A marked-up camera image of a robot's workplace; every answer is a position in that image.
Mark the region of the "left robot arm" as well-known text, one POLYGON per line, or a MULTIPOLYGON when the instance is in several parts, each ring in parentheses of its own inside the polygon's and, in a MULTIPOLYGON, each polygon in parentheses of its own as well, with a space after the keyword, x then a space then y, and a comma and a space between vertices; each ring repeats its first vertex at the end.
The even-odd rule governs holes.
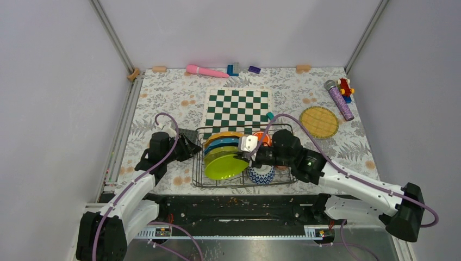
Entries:
POLYGON ((185 135, 153 133, 132 181, 96 212, 86 212, 79 225, 76 260, 124 260, 129 243, 150 222, 163 223, 169 210, 145 199, 171 162, 183 162, 201 151, 185 135))

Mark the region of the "lime green dotted plate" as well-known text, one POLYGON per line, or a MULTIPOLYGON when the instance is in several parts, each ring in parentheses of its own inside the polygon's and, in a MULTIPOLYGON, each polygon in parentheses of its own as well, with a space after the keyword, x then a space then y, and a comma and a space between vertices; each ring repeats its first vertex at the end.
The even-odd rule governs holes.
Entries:
POLYGON ((222 146, 211 150, 204 156, 203 160, 205 164, 209 164, 219 157, 236 154, 237 152, 239 152, 239 148, 236 146, 222 146))

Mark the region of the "plain lime green plate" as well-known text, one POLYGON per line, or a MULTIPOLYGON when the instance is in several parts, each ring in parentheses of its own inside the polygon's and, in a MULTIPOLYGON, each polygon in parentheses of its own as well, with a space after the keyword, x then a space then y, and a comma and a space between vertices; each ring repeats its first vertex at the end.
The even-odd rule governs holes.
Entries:
POLYGON ((209 164, 205 164, 205 176, 212 180, 223 180, 232 178, 242 173, 243 170, 236 169, 235 163, 237 160, 244 159, 235 159, 234 155, 235 154, 222 156, 213 160, 209 164))

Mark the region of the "orange dotted plate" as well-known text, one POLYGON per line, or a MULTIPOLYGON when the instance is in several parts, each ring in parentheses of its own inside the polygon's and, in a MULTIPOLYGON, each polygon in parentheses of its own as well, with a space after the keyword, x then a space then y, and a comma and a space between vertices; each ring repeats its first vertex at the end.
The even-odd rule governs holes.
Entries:
POLYGON ((211 145, 212 142, 214 141, 232 141, 232 142, 238 142, 241 137, 244 136, 244 133, 242 132, 235 132, 235 131, 224 131, 224 132, 219 132, 212 134, 203 144, 203 148, 207 148, 209 145, 211 145))

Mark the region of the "teal dotted plate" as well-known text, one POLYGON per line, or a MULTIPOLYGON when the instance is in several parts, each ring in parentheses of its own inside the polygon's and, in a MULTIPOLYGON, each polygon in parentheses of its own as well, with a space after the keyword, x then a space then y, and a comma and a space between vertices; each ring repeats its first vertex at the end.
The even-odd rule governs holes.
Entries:
POLYGON ((223 138, 217 139, 212 141, 205 149, 204 154, 208 154, 211 150, 223 146, 238 146, 239 139, 238 138, 223 138))

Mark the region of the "metal wire dish rack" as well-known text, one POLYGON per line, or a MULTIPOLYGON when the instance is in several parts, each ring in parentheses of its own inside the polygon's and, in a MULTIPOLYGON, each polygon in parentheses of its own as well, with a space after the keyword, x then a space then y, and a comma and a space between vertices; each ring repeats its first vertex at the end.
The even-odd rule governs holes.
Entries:
MULTIPOLYGON (((199 127, 195 129, 197 132, 196 139, 194 143, 199 144, 202 148, 205 148, 206 140, 213 134, 224 132, 224 131, 237 131, 242 132, 246 135, 264 131, 266 128, 266 124, 263 125, 233 125, 233 126, 223 126, 223 127, 213 127, 213 126, 205 126, 199 127)), ((212 180, 205 176, 205 166, 204 166, 204 152, 200 152, 199 154, 194 156, 193 162, 193 169, 192 169, 192 184, 195 187, 199 188, 246 188, 246 187, 257 187, 258 184, 251 181, 249 176, 248 169, 243 170, 240 174, 223 180, 212 180)), ((266 185, 285 185, 285 184, 293 184, 297 182, 297 178, 295 178, 291 173, 290 169, 287 167, 286 169, 279 169, 277 167, 274 168, 274 175, 271 182, 266 183, 266 185)))

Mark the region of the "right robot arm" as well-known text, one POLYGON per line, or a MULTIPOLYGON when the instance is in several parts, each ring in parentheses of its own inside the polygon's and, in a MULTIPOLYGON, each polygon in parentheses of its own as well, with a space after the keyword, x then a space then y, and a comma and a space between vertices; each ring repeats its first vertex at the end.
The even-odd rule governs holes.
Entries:
POLYGON ((361 220, 385 228, 392 236, 414 243, 423 227, 424 200, 421 188, 413 183, 401 187, 351 171, 320 152, 301 145, 298 137, 282 129, 264 146, 254 135, 244 135, 238 143, 238 159, 251 167, 286 166, 296 179, 345 192, 354 200, 319 195, 312 208, 314 221, 361 220))

